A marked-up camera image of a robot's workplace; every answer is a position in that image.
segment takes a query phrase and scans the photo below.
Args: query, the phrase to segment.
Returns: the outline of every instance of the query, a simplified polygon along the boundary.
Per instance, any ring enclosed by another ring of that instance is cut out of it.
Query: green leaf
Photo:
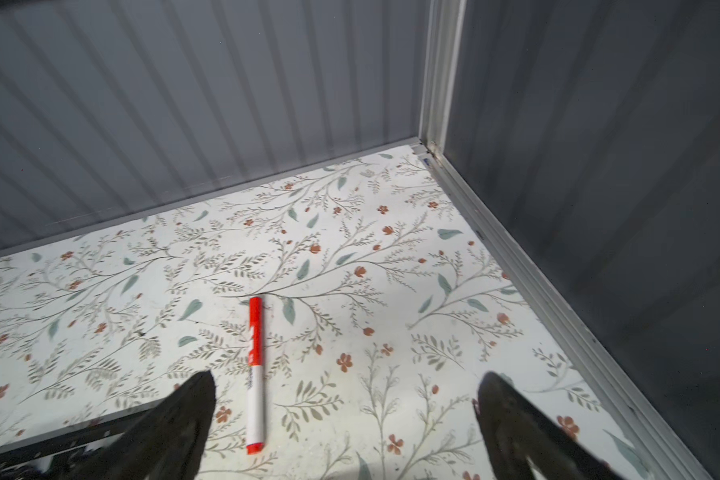
[[[139,280],[139,276],[138,276],[138,275],[132,275],[131,278],[129,278],[128,281],[125,282],[125,286],[123,287],[123,291],[120,292],[120,294],[122,295],[122,294],[124,294],[125,292],[127,292],[128,289],[131,288],[132,286],[134,286],[134,283],[136,283],[138,280]]]
[[[61,320],[61,317],[58,317],[56,320],[51,322],[50,325],[48,325],[48,336],[50,338],[54,338],[54,335],[56,335],[56,332],[59,331],[59,320]]]
[[[368,468],[368,464],[362,459],[359,453],[357,453],[358,462],[360,462],[360,469],[358,470],[358,480],[372,480],[371,469]]]
[[[282,314],[288,320],[288,323],[293,325],[293,321],[296,320],[296,309],[293,308],[293,298],[282,299]]]
[[[202,307],[202,302],[199,301],[197,298],[192,300],[189,305],[186,306],[186,310],[184,310],[184,313],[182,314],[181,318],[179,320],[186,320],[186,318],[190,315],[192,315],[194,312],[197,312]]]
[[[302,267],[296,272],[296,278],[303,280],[309,274],[309,260],[304,262]]]
[[[192,343],[192,342],[194,342],[194,341],[196,341],[196,340],[197,340],[197,339],[196,339],[195,337],[193,337],[193,336],[189,336],[189,335],[188,335],[188,336],[183,336],[183,337],[181,337],[181,340],[179,340],[179,346],[184,346],[184,345],[186,345],[187,343]]]
[[[499,373],[499,377],[504,379],[506,383],[509,383],[510,385],[514,386],[514,382],[512,381],[512,378],[507,375],[506,373]]]
[[[477,300],[477,299],[475,299],[475,298],[470,298],[469,300],[467,300],[467,303],[469,303],[469,305],[470,305],[472,308],[476,308],[476,309],[481,310],[481,311],[483,311],[483,312],[488,312],[488,309],[485,308],[485,305],[483,305],[482,303],[480,303],[480,300]]]
[[[637,455],[637,452],[635,452],[634,448],[628,446],[624,443],[624,440],[621,438],[616,437],[613,433],[608,432],[607,430],[603,430],[605,433],[610,435],[610,437],[614,440],[614,443],[616,444],[616,448],[618,448],[619,453],[630,463],[632,466],[637,470],[637,473],[640,474],[643,478],[648,478],[649,472],[648,467],[646,464],[643,463],[643,460],[640,458],[640,456]]]
[[[346,255],[344,255],[344,256],[340,256],[340,257],[338,258],[338,260],[336,260],[336,265],[343,265],[344,262],[346,262],[347,260],[349,260],[349,258],[350,258],[352,255],[354,255],[354,254],[355,254],[355,252],[352,252],[351,254],[346,254]]]
[[[72,295],[69,296],[69,298],[67,298],[67,302],[69,302],[70,300],[74,300],[75,297],[79,296],[83,292],[85,292],[85,289],[73,293]]]
[[[424,303],[422,303],[422,306],[419,307],[418,312],[424,313],[427,308],[429,308],[430,304],[432,304],[432,295],[430,295],[429,298],[427,298]]]
[[[461,230],[444,230],[442,228],[438,230],[438,235],[443,240],[448,240],[452,236],[459,235],[460,233],[461,233]]]
[[[451,292],[453,291],[451,283],[448,283],[448,279],[442,276],[442,274],[438,274],[438,283],[440,283],[440,287],[445,292],[445,296],[451,295]]]

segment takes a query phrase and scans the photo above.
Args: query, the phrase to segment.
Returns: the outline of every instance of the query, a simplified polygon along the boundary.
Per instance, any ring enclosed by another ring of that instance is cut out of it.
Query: red and white marker
[[[248,379],[246,446],[248,455],[254,455],[264,449],[264,346],[262,345],[261,297],[251,298],[249,307],[251,311],[251,349],[248,353],[248,365],[251,368]]]

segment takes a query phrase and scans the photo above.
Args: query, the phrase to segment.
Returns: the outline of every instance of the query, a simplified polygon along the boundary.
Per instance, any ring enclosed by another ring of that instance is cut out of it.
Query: gray wall
[[[720,478],[720,2],[465,18],[446,156]]]
[[[428,6],[0,9],[0,250],[415,136]]]

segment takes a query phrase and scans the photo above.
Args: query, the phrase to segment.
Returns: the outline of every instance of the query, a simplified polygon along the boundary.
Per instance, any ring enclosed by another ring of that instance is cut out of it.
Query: floral wallpaper
[[[245,453],[250,296],[267,444]],[[0,445],[216,379],[199,478],[491,478],[500,372],[626,478],[640,458],[410,147],[0,259]]]

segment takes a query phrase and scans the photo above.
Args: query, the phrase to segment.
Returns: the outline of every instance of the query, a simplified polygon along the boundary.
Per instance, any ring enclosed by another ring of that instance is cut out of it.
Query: white floral tabletop
[[[245,452],[247,299],[267,443]],[[650,474],[410,147],[0,259],[0,445],[216,379],[199,478],[491,478],[488,370]]]

